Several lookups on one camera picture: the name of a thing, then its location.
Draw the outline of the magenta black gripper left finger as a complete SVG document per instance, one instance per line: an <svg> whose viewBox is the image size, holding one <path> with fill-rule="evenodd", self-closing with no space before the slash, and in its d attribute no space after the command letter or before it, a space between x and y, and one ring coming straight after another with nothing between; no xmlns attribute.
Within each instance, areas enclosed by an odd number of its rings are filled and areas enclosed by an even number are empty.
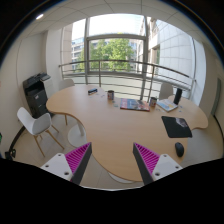
<svg viewBox="0 0 224 224"><path fill-rule="evenodd" d="M87 143L67 154L57 153L42 166L42 169L79 185L91 154L92 145Z"/></svg>

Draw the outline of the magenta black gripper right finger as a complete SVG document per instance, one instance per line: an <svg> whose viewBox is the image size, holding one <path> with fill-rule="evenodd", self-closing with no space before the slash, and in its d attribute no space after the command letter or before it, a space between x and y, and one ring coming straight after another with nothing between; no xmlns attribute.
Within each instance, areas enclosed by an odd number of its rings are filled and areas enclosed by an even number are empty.
<svg viewBox="0 0 224 224"><path fill-rule="evenodd" d="M159 155L138 143L133 144L133 154L145 185L182 169L168 154Z"/></svg>

